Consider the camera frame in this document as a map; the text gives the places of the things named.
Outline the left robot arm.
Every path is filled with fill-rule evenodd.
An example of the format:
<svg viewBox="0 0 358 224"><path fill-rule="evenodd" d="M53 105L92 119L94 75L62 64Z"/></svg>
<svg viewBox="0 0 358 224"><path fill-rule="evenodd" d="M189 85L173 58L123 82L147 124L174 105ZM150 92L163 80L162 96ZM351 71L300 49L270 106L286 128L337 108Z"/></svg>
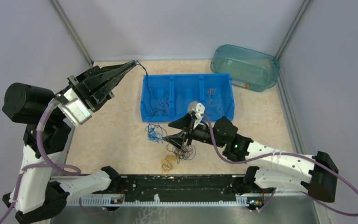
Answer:
<svg viewBox="0 0 358 224"><path fill-rule="evenodd" d="M92 67L70 76L58 92L23 83L11 84L2 111L15 123L26 125L23 157L12 192L2 200L16 210L20 224L54 218L69 202L93 193L122 194L120 174L110 166L90 175L80 168L59 164L73 126L80 126L114 97L113 89L137 66L123 64Z"/></svg>

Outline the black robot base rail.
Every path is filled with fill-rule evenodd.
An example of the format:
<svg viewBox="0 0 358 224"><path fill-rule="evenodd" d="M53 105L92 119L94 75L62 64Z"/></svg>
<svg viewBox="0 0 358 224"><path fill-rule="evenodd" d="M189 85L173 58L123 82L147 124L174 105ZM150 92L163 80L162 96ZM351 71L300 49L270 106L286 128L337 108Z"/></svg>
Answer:
<svg viewBox="0 0 358 224"><path fill-rule="evenodd" d="M272 191L246 182L244 175L122 175L112 187L97 194L118 194L125 202L152 202L158 195L163 203L214 203Z"/></svg>

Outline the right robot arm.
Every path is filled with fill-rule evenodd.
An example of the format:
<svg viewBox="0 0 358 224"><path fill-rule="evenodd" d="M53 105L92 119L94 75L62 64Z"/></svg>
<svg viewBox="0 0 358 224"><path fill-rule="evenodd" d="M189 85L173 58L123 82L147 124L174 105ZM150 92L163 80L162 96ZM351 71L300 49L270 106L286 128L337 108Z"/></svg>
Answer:
<svg viewBox="0 0 358 224"><path fill-rule="evenodd" d="M268 147L238 134L238 127L226 116L211 125L209 121L196 121L187 114L168 126L180 132L163 140L177 149L198 141L214 146L216 152L222 148L218 156L229 164L248 164L244 187L249 192L293 189L322 202L335 202L338 168L326 152L295 154Z"/></svg>

